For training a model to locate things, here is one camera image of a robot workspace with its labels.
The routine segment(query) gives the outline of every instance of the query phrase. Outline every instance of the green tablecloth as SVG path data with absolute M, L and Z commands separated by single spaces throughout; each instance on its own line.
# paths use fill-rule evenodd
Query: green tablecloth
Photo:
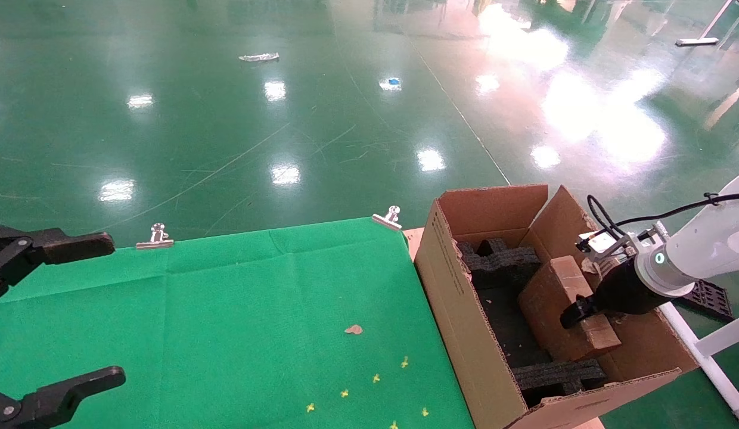
M 0 300 L 0 391 L 110 365 L 126 384 L 67 427 L 473 426 L 402 234 L 369 219 L 43 266 Z

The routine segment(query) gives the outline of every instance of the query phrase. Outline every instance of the cardboard box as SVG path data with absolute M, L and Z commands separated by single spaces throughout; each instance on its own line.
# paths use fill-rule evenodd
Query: cardboard box
M 622 344 L 598 358 L 612 383 L 571 396 L 547 397 L 528 409 L 485 320 L 467 268 L 457 258 L 455 242 L 477 245 L 498 237 L 509 247 L 533 247 L 543 263 L 571 255 L 579 264 L 584 256 L 574 246 L 576 236 L 597 226 L 565 187 L 542 210 L 547 196 L 547 185 L 448 191 L 434 200 L 415 257 L 478 429 L 575 427 L 697 367 L 658 310 L 632 315 L 614 326 Z
M 594 315 L 571 329 L 560 324 L 560 314 L 592 289 L 572 256 L 545 263 L 517 298 L 536 342 L 552 360 L 565 362 L 596 358 L 621 345 L 606 315 Z

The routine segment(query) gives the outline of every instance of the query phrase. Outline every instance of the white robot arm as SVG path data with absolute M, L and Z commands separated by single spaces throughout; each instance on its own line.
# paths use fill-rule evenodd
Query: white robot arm
M 657 216 L 614 223 L 597 199 L 589 196 L 592 214 L 603 230 L 579 236 L 579 247 L 593 262 L 616 257 L 611 269 L 590 297 L 577 297 L 560 318 L 565 328 L 600 312 L 642 315 L 690 293 L 694 282 L 739 271 L 739 176 L 708 199 Z M 595 207 L 610 223 L 606 225 Z M 669 236 L 658 219 L 696 207 L 704 208 L 681 230 Z M 641 234 L 625 233 L 626 223 L 656 220 Z

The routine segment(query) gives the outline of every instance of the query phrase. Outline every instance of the box flap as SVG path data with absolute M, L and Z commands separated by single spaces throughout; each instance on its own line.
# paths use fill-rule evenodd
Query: box flap
M 547 260 L 571 255 L 576 263 L 581 264 L 584 254 L 576 249 L 577 236 L 597 230 L 598 225 L 577 203 L 568 188 L 560 185 L 558 192 L 534 220 L 525 241 L 529 242 L 528 236 L 533 235 L 541 242 L 541 247 L 536 251 L 539 258 L 543 258 L 541 250 L 546 250 L 544 258 Z
M 547 202 L 547 185 L 446 191 L 439 204 L 452 235 L 528 228 Z
M 689 372 L 698 366 L 661 310 L 626 315 L 620 323 L 611 325 L 621 345 L 598 361 L 613 380 L 644 377 L 673 367 Z
M 509 428 L 572 429 L 671 383 L 681 373 L 679 369 L 673 369 L 625 383 L 612 383 L 603 388 L 581 391 L 571 396 L 549 397 L 514 421 Z
M 527 410 L 476 291 L 457 258 L 438 200 L 415 258 L 438 329 L 476 427 L 505 427 Z

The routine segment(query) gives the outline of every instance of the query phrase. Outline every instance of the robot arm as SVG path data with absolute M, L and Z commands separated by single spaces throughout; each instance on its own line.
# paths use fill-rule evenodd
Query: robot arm
M 602 231 L 579 236 L 577 247 L 591 261 L 617 258 L 589 297 L 577 297 L 560 317 L 564 328 L 601 312 L 642 315 L 661 304 L 690 293 L 694 282 L 725 272 L 739 271 L 739 176 L 719 194 L 657 216 L 613 223 L 601 222 Z M 685 227 L 670 237 L 661 218 L 695 207 L 704 208 Z M 626 223 L 656 220 L 641 234 L 616 231 Z
M 0 298 L 43 263 L 59 264 L 114 252 L 106 233 L 68 237 L 58 228 L 23 232 L 0 225 Z M 47 429 L 73 418 L 86 397 L 125 383 L 111 366 L 54 383 L 17 401 L 0 393 L 0 429 Z

